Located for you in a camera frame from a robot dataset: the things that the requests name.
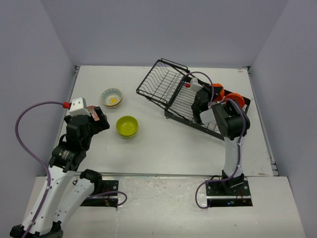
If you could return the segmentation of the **lime green bowl front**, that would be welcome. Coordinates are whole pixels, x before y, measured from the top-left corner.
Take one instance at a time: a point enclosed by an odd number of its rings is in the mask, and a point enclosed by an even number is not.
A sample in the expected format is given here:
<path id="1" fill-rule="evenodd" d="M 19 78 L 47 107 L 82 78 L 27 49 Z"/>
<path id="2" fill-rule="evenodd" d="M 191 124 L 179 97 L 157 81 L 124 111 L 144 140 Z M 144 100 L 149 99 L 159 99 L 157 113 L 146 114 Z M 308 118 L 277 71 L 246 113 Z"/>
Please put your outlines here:
<path id="1" fill-rule="evenodd" d="M 116 122 L 116 130 L 120 130 L 121 128 L 133 128 L 139 129 L 138 121 L 132 116 L 123 116 Z"/>

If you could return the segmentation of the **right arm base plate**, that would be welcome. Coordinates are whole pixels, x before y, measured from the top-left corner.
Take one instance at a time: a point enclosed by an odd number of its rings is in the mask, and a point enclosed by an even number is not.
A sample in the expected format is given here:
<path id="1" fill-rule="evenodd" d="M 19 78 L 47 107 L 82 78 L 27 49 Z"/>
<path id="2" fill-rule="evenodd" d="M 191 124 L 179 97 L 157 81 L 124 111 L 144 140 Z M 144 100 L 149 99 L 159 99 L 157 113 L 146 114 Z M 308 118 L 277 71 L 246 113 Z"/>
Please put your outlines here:
<path id="1" fill-rule="evenodd" d="M 234 187 L 225 183 L 209 182 L 206 184 L 207 207 L 252 207 L 252 197 L 248 181 Z"/>

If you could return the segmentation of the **red diamond pattern bowl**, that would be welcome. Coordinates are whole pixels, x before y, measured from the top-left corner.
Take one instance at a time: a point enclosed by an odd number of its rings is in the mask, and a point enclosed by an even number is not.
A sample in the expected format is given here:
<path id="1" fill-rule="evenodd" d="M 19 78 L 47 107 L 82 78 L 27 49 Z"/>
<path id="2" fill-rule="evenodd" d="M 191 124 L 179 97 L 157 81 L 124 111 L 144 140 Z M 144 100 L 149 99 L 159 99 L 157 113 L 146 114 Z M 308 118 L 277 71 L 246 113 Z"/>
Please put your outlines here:
<path id="1" fill-rule="evenodd" d="M 98 114 L 96 113 L 95 108 L 96 108 L 96 106 L 88 106 L 87 110 L 89 111 L 89 113 L 93 117 L 94 121 L 98 121 L 100 118 L 99 118 Z"/>

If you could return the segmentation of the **orange bowl row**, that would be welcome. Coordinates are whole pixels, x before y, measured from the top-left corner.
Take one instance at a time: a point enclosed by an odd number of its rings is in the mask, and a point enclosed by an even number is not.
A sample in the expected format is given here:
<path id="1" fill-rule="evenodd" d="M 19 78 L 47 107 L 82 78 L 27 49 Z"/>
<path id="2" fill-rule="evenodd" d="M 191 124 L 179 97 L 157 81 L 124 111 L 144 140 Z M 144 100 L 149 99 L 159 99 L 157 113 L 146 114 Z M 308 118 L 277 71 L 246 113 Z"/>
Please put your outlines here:
<path id="1" fill-rule="evenodd" d="M 214 83 L 213 85 L 210 84 L 210 88 L 213 88 L 213 102 L 219 102 L 223 99 L 224 97 L 224 88 L 221 84 L 219 83 Z"/>
<path id="2" fill-rule="evenodd" d="M 226 99 L 231 99 L 231 100 L 235 100 L 237 102 L 237 104 L 240 106 L 240 107 L 244 107 L 245 105 L 245 100 L 244 98 L 240 95 L 240 94 L 237 94 L 237 93 L 229 93 L 225 96 Z"/>

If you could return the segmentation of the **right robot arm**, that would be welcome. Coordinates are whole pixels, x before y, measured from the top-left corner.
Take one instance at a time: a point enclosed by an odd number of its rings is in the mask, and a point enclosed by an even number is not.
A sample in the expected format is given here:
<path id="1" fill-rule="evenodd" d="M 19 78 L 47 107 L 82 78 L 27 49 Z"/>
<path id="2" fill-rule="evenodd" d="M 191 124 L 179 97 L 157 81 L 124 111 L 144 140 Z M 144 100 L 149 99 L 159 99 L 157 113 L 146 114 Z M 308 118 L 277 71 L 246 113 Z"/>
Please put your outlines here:
<path id="1" fill-rule="evenodd" d="M 210 181 L 214 193 L 232 195 L 244 182 L 242 145 L 250 120 L 243 111 L 245 99 L 237 93 L 225 93 L 220 84 L 200 85 L 191 106 L 194 121 L 208 124 L 213 120 L 225 141 L 225 164 L 219 181 Z"/>

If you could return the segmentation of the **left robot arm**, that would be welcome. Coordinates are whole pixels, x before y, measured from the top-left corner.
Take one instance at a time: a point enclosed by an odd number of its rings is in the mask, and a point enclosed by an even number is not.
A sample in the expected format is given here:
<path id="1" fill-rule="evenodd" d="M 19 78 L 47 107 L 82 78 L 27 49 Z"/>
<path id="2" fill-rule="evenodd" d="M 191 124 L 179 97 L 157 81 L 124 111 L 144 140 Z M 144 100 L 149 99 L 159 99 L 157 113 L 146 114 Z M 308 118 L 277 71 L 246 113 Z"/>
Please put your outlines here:
<path id="1" fill-rule="evenodd" d="M 62 198 L 79 165 L 85 159 L 92 137 L 110 128 L 100 107 L 94 107 L 98 119 L 85 106 L 78 109 L 74 103 L 64 103 L 69 115 L 64 117 L 66 133 L 53 149 L 46 169 L 46 183 L 27 218 L 12 227 L 13 238 L 60 238 L 63 228 L 82 202 L 102 191 L 102 176 L 86 169 L 69 194 Z"/>

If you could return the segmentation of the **lime green bowl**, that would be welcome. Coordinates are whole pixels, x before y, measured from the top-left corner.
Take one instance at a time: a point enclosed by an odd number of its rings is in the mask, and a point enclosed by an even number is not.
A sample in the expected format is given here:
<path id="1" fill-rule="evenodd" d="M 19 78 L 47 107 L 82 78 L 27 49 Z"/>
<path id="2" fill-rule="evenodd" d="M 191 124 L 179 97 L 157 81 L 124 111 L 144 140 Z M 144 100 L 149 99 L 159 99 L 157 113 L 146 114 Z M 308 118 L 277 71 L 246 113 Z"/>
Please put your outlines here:
<path id="1" fill-rule="evenodd" d="M 138 121 L 132 116 L 123 116 L 116 122 L 116 130 L 120 130 L 121 128 L 133 128 L 139 129 Z"/>
<path id="2" fill-rule="evenodd" d="M 122 138 L 129 139 L 133 138 L 137 134 L 138 130 L 133 128 L 121 128 L 117 132 Z"/>

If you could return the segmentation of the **orange bowl front row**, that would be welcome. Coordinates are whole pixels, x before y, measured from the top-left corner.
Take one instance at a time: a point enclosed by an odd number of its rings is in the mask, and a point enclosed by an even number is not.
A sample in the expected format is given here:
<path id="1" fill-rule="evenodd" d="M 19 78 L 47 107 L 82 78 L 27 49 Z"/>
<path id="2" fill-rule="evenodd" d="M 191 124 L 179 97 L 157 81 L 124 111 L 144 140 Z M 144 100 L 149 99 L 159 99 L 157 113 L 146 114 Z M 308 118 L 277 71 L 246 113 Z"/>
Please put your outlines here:
<path id="1" fill-rule="evenodd" d="M 237 94 L 237 93 L 229 93 L 225 96 L 226 99 L 231 99 L 231 100 L 235 100 L 237 102 L 237 104 L 240 106 L 240 107 L 244 107 L 245 105 L 245 100 L 244 98 L 240 95 L 240 94 Z"/>

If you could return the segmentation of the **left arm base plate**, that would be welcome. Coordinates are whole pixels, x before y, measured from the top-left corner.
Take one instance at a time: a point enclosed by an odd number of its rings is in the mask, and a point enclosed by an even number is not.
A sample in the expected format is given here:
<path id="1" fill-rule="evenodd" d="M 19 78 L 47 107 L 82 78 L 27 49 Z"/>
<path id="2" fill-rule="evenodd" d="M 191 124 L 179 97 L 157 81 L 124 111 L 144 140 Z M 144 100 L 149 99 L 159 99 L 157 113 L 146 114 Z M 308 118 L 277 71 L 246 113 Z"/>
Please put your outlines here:
<path id="1" fill-rule="evenodd" d="M 99 189 L 94 191 L 93 195 L 118 191 L 118 180 L 103 180 Z M 113 193 L 110 195 L 96 196 L 92 198 L 85 199 L 81 206 L 82 207 L 114 207 L 117 208 L 118 205 L 118 194 Z"/>

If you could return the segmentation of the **yellow sun pattern bowl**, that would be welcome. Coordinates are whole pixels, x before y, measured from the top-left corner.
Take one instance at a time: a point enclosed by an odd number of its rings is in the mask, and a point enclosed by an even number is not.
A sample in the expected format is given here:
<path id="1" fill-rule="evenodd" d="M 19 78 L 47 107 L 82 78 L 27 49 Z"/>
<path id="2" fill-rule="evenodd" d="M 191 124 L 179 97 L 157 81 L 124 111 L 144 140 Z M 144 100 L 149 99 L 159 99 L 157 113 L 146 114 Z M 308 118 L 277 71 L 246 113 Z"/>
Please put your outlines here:
<path id="1" fill-rule="evenodd" d="M 108 88 L 101 94 L 101 102 L 108 108 L 115 108 L 123 100 L 123 94 L 121 90 L 117 88 Z"/>

